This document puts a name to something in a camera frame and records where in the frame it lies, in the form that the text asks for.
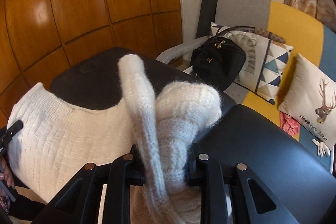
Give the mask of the person's hand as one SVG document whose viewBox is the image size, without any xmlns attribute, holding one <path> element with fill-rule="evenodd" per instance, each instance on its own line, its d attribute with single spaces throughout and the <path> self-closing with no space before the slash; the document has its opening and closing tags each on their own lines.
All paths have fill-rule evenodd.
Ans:
<svg viewBox="0 0 336 224">
<path fill-rule="evenodd" d="M 13 175 L 3 157 L 1 157 L 1 167 L 3 169 L 1 171 L 1 180 L 4 180 L 8 187 L 15 187 Z"/>
</svg>

